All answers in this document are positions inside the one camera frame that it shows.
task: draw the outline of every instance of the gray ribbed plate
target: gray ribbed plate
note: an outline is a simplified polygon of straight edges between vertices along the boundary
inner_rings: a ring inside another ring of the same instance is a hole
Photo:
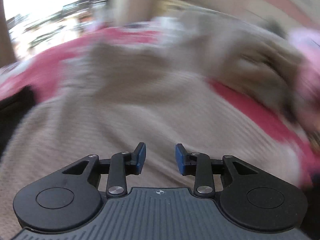
[[[82,228],[41,235],[22,230],[14,240],[305,240],[298,229],[260,234],[239,228],[221,215],[210,199],[187,188],[132,188],[107,201],[101,213]]]

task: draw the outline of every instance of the beige blanket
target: beige blanket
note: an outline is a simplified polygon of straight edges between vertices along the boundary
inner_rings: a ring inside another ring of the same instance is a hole
[[[171,44],[164,39],[158,48],[135,49],[97,43],[88,48],[86,57],[69,62],[59,95],[30,112],[4,154],[0,166],[4,240],[20,230],[12,200],[22,187],[86,155],[110,158],[134,150],[139,142],[147,144],[147,158],[142,174],[127,178],[129,187],[192,187],[192,178],[179,175],[176,143],[212,158],[232,154],[299,184],[295,146],[271,139],[204,81],[221,73],[219,62],[237,61],[239,52],[228,52],[232,35],[225,33],[229,42],[223,47],[215,43],[221,30],[241,29],[246,50],[258,54],[265,50],[257,50],[256,42],[268,44],[274,58],[282,55],[289,61],[295,52],[269,33],[234,20],[212,19],[201,25],[196,19],[187,32],[183,28],[190,19],[165,30]],[[246,43],[246,35],[256,37],[254,42]]]

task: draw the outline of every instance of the silver screw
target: silver screw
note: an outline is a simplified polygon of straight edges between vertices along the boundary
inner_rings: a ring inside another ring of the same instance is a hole
[[[209,186],[200,186],[197,188],[197,191],[201,194],[209,194],[212,192],[212,187]]]
[[[111,194],[121,194],[122,192],[124,192],[124,188],[123,187],[120,187],[120,186],[113,186],[113,187],[110,187],[108,189],[109,193]]]

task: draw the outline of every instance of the triangular cutout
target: triangular cutout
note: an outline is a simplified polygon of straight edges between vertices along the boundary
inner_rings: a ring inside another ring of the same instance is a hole
[[[254,170],[243,166],[242,164],[238,163],[238,162],[233,162],[234,167],[236,168],[237,172],[239,175],[252,175],[252,174],[258,174],[257,172],[255,172]]]
[[[72,175],[81,175],[84,172],[84,169],[88,165],[88,161],[82,161],[69,169],[65,170],[63,174],[72,174]]]

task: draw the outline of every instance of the brown post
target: brown post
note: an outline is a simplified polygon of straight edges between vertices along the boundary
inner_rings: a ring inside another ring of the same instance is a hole
[[[3,0],[0,0],[0,68],[16,61],[4,16]]]

